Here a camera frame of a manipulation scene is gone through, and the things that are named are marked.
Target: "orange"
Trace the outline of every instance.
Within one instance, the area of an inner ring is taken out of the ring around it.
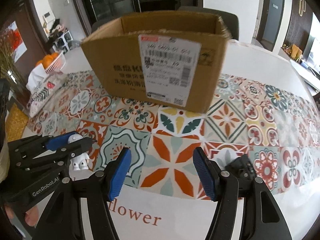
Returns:
[[[51,56],[56,59],[60,54],[58,52],[54,52],[51,54]]]
[[[39,61],[36,63],[36,66],[38,66],[39,64],[42,64],[42,60],[39,60]]]
[[[54,58],[51,55],[46,55],[42,60],[42,65],[44,69],[47,69],[53,61]]]

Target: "dark chair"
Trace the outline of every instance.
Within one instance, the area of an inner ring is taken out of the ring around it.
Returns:
[[[117,19],[117,18],[118,18],[118,16],[110,16],[110,17],[106,17],[102,20],[98,20],[94,24],[92,24],[91,31],[94,32],[94,31],[98,30],[102,25],[104,25],[108,22],[111,22],[112,20]]]
[[[208,8],[199,8],[194,6],[181,6],[178,10],[207,12],[207,13],[220,15],[223,19],[224,24],[230,31],[232,38],[235,40],[239,40],[239,19],[235,14],[214,10],[214,9],[208,9]]]

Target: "finger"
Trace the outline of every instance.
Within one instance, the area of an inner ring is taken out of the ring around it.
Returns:
[[[37,206],[34,206],[26,212],[25,221],[28,226],[34,227],[39,219],[39,210]]]
[[[4,210],[7,213],[8,218],[13,219],[13,210],[7,205],[4,205]]]

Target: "fruit basket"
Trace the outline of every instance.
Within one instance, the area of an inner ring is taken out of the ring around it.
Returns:
[[[55,60],[49,65],[49,67],[46,68],[45,72],[49,74],[52,71],[60,71],[64,65],[66,64],[66,58],[63,55],[63,52],[59,54],[55,58]]]

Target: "patterned tile tablecloth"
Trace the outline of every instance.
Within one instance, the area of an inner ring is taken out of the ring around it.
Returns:
[[[28,127],[43,135],[89,134],[97,140],[89,152],[92,171],[128,147],[125,184],[168,196],[208,199],[192,163],[198,146],[221,168],[248,154],[273,194],[320,176],[320,119],[312,103],[226,74],[209,111],[199,114],[114,97],[94,72],[72,73]]]

